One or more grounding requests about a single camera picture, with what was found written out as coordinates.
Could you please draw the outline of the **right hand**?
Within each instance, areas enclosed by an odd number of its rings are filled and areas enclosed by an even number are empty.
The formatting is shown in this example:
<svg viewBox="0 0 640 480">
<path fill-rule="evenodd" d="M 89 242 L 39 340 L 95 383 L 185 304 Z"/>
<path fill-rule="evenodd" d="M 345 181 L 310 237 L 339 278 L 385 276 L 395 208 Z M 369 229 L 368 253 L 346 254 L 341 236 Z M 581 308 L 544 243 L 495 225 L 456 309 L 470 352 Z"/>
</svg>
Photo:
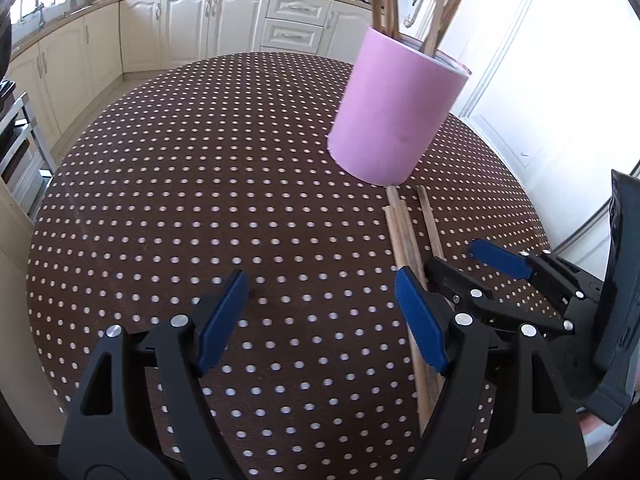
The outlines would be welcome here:
<svg viewBox="0 0 640 480">
<path fill-rule="evenodd" d="M 591 454 L 600 454 L 610 443 L 617 426 L 608 425 L 587 411 L 576 413 L 585 447 Z"/>
</svg>

